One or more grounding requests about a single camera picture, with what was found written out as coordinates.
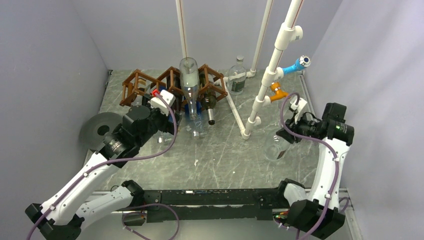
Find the wide clear jar bottle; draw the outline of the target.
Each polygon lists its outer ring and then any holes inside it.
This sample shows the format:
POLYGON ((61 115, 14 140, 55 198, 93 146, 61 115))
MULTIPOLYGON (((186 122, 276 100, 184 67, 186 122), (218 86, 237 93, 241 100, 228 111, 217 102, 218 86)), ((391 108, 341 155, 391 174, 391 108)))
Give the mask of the wide clear jar bottle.
POLYGON ((292 145, 283 137, 277 135, 278 130, 276 128, 271 130, 264 138, 263 155, 270 162, 280 160, 292 145))

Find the tall clear wine bottle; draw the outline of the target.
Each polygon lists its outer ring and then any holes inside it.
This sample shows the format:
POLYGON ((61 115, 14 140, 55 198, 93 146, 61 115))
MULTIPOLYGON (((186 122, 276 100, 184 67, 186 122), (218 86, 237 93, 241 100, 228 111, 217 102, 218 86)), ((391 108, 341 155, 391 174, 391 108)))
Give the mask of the tall clear wine bottle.
POLYGON ((198 64, 192 57, 185 57, 179 63, 180 85, 184 97, 187 100, 188 114, 191 120, 195 120, 197 113, 197 98, 200 91, 200 78, 198 64))

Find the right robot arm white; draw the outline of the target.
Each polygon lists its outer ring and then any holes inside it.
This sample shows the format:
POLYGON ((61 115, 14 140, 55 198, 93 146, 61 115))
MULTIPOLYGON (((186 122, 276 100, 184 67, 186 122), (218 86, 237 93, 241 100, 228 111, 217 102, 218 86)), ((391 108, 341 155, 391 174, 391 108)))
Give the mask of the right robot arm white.
POLYGON ((346 124, 345 105, 327 103, 321 119, 308 119, 302 113, 304 101, 291 103, 293 117, 285 122, 287 129, 277 134, 290 144, 307 139, 319 143, 319 157, 309 192, 300 183, 286 179, 275 194, 276 203, 287 208, 282 223, 324 240, 345 222, 339 204, 340 179, 343 164, 353 143, 355 130, 346 124))

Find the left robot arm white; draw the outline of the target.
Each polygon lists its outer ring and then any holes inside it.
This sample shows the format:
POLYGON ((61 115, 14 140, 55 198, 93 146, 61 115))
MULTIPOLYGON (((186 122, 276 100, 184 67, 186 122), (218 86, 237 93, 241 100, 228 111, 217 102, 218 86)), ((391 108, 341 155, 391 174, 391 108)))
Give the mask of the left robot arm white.
POLYGON ((157 132, 177 134, 177 117, 168 107, 138 105, 130 108, 116 129, 107 134, 85 166, 57 193, 43 203, 32 203, 25 213, 46 240, 75 240, 94 222, 119 209, 139 209, 145 191, 126 180, 114 191, 89 200, 107 178, 126 163, 138 161, 140 148, 157 132))

